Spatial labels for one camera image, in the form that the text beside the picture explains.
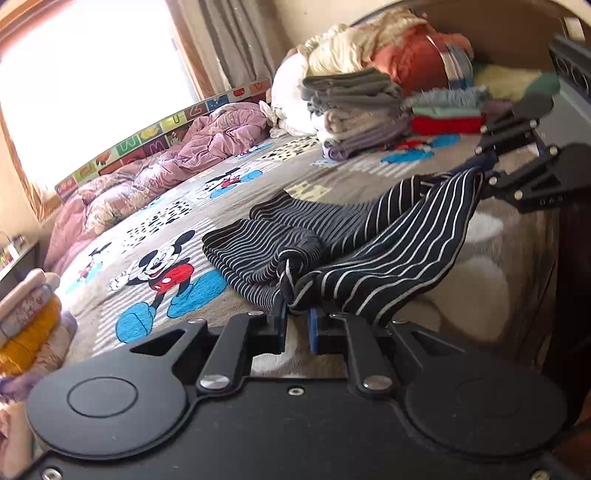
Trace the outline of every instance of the screw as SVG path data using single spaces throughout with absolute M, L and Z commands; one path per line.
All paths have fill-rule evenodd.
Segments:
M 387 390 L 392 386 L 392 379 L 384 375 L 371 375 L 363 381 L 363 386 L 370 390 Z
M 304 389 L 301 387 L 292 387 L 290 388 L 287 393 L 292 397 L 301 397 L 304 394 Z
M 200 381 L 199 385 L 208 390 L 221 390 L 230 384 L 230 379 L 225 375 L 205 375 Z
M 55 468 L 46 468 L 41 474 L 43 480 L 61 480 L 61 473 Z
M 536 470 L 530 478 L 531 480 L 550 480 L 550 474 L 546 470 Z

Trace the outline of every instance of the yellow folded cloth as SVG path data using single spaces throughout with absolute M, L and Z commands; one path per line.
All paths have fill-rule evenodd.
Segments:
M 0 377 L 20 375 L 28 370 L 60 318 L 61 302 L 54 295 L 26 329 L 0 348 Z

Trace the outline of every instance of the gray curtain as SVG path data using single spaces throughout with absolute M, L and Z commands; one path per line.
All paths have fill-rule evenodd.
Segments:
M 220 65 L 230 85 L 272 79 L 276 63 L 277 24 L 256 0 L 198 0 Z

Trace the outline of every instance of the headboard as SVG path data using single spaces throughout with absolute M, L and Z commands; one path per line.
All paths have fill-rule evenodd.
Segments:
M 474 47 L 477 63 L 541 70 L 554 69 L 548 44 L 554 35 L 565 34 L 564 17 L 576 17 L 551 0 L 402 0 L 353 25 L 403 6 L 424 12 L 437 31 L 464 35 Z M 580 22 L 591 46 L 591 27 Z

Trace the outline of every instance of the blue cartoon print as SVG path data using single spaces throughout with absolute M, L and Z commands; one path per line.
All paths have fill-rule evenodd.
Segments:
M 230 190 L 235 189 L 241 183 L 257 179 L 261 175 L 262 172 L 260 170 L 248 171 L 248 169 L 244 167 L 233 168 L 225 174 L 205 182 L 196 197 L 198 199 L 204 199 L 207 197 L 214 199 L 220 197 Z
M 78 287 L 87 284 L 98 275 L 103 268 L 103 260 L 108 254 L 110 246 L 111 242 L 100 248 L 95 248 L 89 253 L 86 265 L 78 272 L 77 278 L 66 289 L 67 294 L 74 292 Z
M 130 343 L 152 331 L 156 312 L 170 290 L 176 293 L 170 302 L 167 316 L 175 319 L 201 308 L 212 301 L 226 288 L 226 280 L 217 270 L 203 274 L 191 283 L 194 267 L 189 257 L 180 258 L 183 244 L 195 235 L 189 230 L 180 235 L 172 245 L 153 250 L 138 263 L 139 270 L 132 266 L 115 277 L 110 284 L 113 291 L 125 286 L 147 284 L 154 291 L 151 304 L 138 302 L 127 308 L 117 319 L 115 333 L 120 342 Z
M 460 135 L 439 135 L 431 141 L 411 138 L 399 142 L 394 147 L 394 153 L 382 158 L 386 163 L 403 163 L 431 158 L 436 148 L 448 147 L 460 141 Z

